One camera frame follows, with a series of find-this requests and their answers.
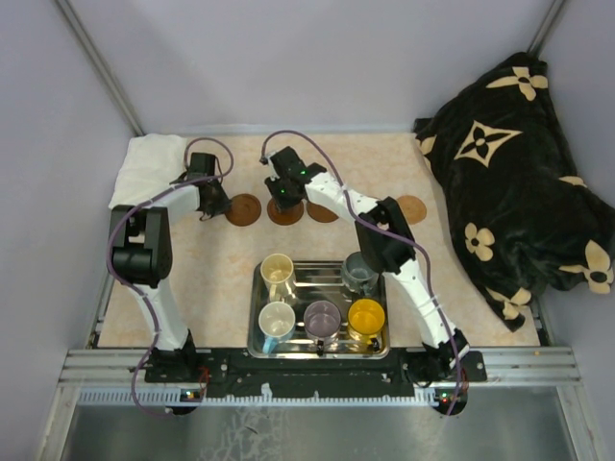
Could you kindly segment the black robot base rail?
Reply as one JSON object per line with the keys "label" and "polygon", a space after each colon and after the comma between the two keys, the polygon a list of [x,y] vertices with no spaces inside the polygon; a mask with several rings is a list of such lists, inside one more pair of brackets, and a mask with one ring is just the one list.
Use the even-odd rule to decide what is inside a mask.
{"label": "black robot base rail", "polygon": [[368,399],[415,395],[416,387],[437,382],[461,383],[465,399],[471,382],[485,382],[482,354],[468,352],[447,371],[431,352],[394,348],[383,358],[325,359],[323,357],[256,358],[242,349],[160,352],[145,363],[148,383],[195,382],[199,389],[185,399],[255,398],[267,384],[275,398]]}

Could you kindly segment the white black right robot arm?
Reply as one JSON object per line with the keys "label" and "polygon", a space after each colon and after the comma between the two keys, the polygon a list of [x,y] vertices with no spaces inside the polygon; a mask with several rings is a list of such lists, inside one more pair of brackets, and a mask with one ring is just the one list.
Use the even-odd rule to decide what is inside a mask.
{"label": "white black right robot arm", "polygon": [[278,208],[286,210],[306,200],[354,224],[364,261],[402,288],[421,341],[432,352],[430,371],[443,380],[455,377],[469,344],[425,281],[416,255],[419,246],[398,202],[354,191],[333,167],[306,165],[290,147],[263,153],[259,161],[271,170],[265,184]]}

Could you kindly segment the light woven round coaster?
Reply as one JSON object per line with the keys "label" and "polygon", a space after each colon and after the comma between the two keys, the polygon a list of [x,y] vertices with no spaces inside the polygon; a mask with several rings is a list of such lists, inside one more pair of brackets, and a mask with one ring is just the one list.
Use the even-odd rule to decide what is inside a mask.
{"label": "light woven round coaster", "polygon": [[410,225],[416,225],[427,217],[427,206],[418,197],[403,195],[397,199],[397,203]]}

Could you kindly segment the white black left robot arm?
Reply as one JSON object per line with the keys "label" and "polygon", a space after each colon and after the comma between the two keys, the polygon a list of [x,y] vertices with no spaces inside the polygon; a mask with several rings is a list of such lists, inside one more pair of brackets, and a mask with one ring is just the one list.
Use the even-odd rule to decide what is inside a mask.
{"label": "white black left robot arm", "polygon": [[185,349],[190,333],[170,287],[171,226],[193,212],[214,217],[229,210],[231,200],[222,188],[227,175],[217,156],[196,153],[186,171],[154,198],[111,210],[108,269],[131,290],[152,332],[154,349],[171,352],[165,368],[181,381],[198,374],[200,358]]}

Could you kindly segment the reddish brown wooden coaster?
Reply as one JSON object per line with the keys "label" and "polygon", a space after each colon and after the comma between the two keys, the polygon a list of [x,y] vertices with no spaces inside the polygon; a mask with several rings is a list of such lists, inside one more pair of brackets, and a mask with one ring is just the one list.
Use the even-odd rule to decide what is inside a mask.
{"label": "reddish brown wooden coaster", "polygon": [[336,221],[338,216],[323,206],[307,202],[307,214],[318,223],[328,224]]}

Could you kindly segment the dark brown wooden coaster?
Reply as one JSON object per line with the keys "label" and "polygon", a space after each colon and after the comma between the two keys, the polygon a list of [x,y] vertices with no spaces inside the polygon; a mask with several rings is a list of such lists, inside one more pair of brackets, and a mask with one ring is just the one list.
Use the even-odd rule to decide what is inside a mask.
{"label": "dark brown wooden coaster", "polygon": [[235,195],[231,207],[226,211],[227,220],[238,227],[247,227],[254,224],[261,215],[259,199],[248,193]]}

